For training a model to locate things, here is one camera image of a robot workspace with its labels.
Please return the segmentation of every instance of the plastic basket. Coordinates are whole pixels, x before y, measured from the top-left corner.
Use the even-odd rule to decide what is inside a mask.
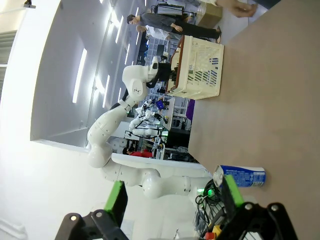
[[[171,69],[178,67],[177,80],[168,82],[166,94],[194,100],[218,96],[223,58],[223,45],[184,36],[171,59]]]

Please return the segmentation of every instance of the can lid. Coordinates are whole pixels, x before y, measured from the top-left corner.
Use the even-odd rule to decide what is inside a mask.
[[[213,173],[213,182],[217,187],[220,187],[222,180],[224,178],[224,170],[221,166],[217,166],[215,172]]]

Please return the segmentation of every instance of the white ceiling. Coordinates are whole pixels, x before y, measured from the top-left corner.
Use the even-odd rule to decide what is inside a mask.
[[[110,29],[104,40],[107,19],[112,10],[109,0],[104,0],[102,4],[100,0],[61,1],[38,71],[31,119],[30,138],[32,140],[50,140],[53,136],[70,135],[81,131],[84,134],[76,134],[76,138],[81,140],[63,143],[83,147],[86,135],[83,128],[87,125],[90,127],[96,118],[118,101],[120,88],[121,94],[124,93],[122,72],[125,67],[125,48],[128,43],[130,43],[130,50],[126,65],[131,65],[132,61],[136,62],[137,33],[135,26],[126,23],[126,17],[129,14],[135,14],[137,7],[139,7],[139,13],[144,11],[145,1],[116,1],[114,11],[118,21],[123,16],[123,24],[116,44],[117,27]],[[79,94],[77,103],[72,103],[79,62],[84,48],[87,50],[87,56]],[[105,87],[108,75],[110,75],[110,81],[106,108],[103,108],[104,94],[96,90],[92,98],[92,87],[95,76]]]

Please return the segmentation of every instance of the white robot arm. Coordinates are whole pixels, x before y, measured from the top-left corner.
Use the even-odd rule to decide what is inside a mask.
[[[153,116],[153,112],[147,110],[146,108],[150,106],[152,100],[145,101],[142,107],[138,107],[135,111],[138,113],[138,116],[130,122],[129,131],[131,132],[138,125],[140,125],[144,120],[149,120]]]
[[[153,168],[135,168],[114,162],[111,159],[112,147],[108,138],[118,128],[127,112],[147,94],[147,86],[155,85],[159,73],[159,63],[156,57],[151,66],[127,66],[122,75],[127,90],[123,98],[109,111],[101,115],[88,132],[91,150],[88,154],[89,164],[94,168],[103,168],[105,178],[110,181],[124,181],[127,186],[142,186],[143,192],[150,198],[165,195],[197,195],[197,187],[203,188],[210,177],[171,176],[161,178],[160,173]]]

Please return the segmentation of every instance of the green light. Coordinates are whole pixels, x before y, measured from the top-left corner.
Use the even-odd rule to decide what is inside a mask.
[[[213,195],[215,195],[214,191],[212,189],[208,190],[208,196],[212,197]]]

